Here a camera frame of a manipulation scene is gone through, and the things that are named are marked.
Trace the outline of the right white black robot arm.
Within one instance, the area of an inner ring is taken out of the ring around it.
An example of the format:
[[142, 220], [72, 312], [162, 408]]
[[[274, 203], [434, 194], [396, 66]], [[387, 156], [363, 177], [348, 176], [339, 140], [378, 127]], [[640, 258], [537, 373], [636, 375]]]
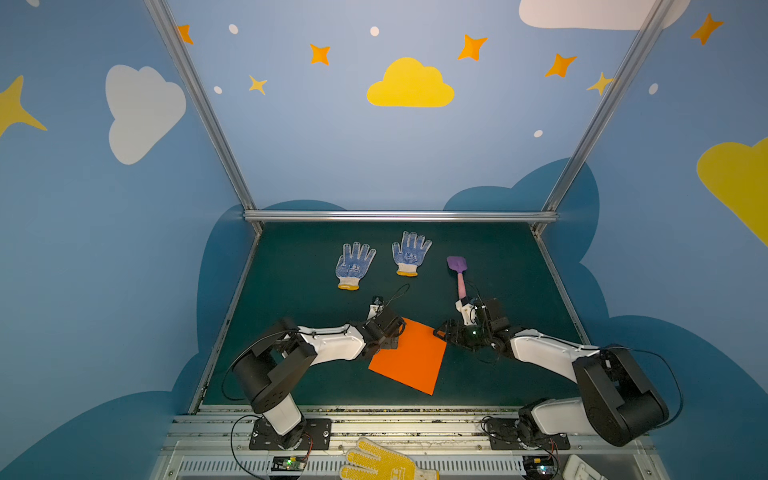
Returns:
[[529, 363], [577, 385], [579, 395], [542, 399], [518, 413], [514, 440], [542, 448], [557, 437], [598, 436], [615, 447], [673, 422], [666, 402], [627, 347], [584, 345], [513, 325], [498, 299], [460, 299], [459, 320], [447, 320], [433, 335], [475, 352]]

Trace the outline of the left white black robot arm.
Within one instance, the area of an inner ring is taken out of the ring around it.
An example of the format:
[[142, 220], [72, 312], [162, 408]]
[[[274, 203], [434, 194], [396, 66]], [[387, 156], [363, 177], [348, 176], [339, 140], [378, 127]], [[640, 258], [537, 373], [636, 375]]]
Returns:
[[284, 318], [235, 360], [232, 372], [255, 414], [281, 439], [302, 433], [304, 416], [292, 392], [315, 365], [369, 359], [395, 349], [405, 320], [385, 305], [373, 305], [362, 322], [313, 329]]

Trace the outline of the orange square paper sheet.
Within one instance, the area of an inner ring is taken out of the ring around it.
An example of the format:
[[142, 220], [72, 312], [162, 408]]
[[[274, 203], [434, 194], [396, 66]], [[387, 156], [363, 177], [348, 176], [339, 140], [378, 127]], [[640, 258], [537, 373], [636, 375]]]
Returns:
[[434, 329], [405, 319], [396, 349], [380, 350], [368, 369], [427, 395], [434, 393], [447, 343]]

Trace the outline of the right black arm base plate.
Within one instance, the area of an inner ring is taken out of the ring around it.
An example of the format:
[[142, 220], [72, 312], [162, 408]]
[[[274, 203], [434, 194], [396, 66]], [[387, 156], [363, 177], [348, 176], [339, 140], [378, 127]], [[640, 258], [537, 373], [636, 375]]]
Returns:
[[561, 451], [571, 448], [566, 434], [546, 435], [517, 418], [486, 416], [480, 421], [480, 428], [488, 437], [492, 450]]

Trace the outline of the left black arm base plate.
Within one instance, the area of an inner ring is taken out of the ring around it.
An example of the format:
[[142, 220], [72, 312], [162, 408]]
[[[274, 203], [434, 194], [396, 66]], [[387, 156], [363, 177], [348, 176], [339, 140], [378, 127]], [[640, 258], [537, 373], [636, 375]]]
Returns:
[[258, 450], [328, 450], [332, 421], [328, 418], [302, 419], [292, 430], [279, 435], [266, 418], [252, 429], [248, 448]]

